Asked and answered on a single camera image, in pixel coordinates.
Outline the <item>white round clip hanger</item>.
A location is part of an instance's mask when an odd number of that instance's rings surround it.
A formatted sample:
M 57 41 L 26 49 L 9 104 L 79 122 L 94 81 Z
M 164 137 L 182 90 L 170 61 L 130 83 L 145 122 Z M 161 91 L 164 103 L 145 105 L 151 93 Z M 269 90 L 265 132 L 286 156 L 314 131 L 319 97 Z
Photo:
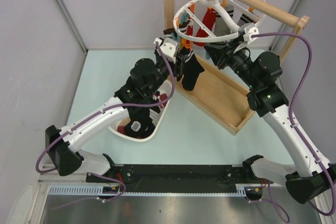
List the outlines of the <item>white round clip hanger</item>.
M 173 28 L 184 47 L 203 47 L 206 43 L 235 39 L 244 25 L 252 24 L 251 33 L 255 34 L 265 17 L 235 0 L 192 0 L 177 11 Z

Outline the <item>mustard brown striped sock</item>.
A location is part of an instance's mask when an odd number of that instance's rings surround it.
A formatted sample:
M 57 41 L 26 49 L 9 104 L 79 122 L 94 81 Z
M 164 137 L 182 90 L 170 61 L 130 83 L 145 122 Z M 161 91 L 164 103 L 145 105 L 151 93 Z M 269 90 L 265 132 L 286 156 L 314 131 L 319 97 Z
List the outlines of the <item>mustard brown striped sock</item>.
M 173 38 L 175 36 L 175 30 L 173 28 L 168 28 L 163 30 L 163 38 Z

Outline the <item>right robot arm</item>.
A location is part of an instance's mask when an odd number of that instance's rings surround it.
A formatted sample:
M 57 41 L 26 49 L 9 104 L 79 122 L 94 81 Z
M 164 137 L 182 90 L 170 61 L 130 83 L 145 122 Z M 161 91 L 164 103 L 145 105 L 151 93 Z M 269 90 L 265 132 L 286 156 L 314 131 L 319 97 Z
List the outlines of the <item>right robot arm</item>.
M 206 43 L 206 53 L 218 69 L 229 67 L 249 87 L 249 107 L 273 129 L 294 164 L 281 165 L 255 155 L 243 162 L 243 179 L 254 183 L 264 178 L 286 187 L 291 197 L 305 204 L 335 184 L 335 164 L 321 153 L 315 159 L 310 149 L 315 145 L 298 121 L 289 115 L 289 101 L 277 86 L 282 74 L 279 56 L 262 52 L 256 60 L 246 55 L 240 43 Z

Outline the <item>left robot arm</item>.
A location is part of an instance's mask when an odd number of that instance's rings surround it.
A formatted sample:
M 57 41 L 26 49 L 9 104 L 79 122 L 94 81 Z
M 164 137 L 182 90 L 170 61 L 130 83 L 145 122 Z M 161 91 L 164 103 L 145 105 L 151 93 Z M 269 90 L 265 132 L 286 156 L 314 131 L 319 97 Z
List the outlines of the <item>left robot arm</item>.
M 82 147 L 95 135 L 111 128 L 127 140 L 145 142 L 153 137 L 172 97 L 169 76 L 181 79 L 193 54 L 176 54 L 170 61 L 155 51 L 156 60 L 142 58 L 130 70 L 126 83 L 101 107 L 72 125 L 45 130 L 46 153 L 60 176 L 75 172 L 96 173 L 105 182 L 116 169 L 107 154 L 93 154 Z

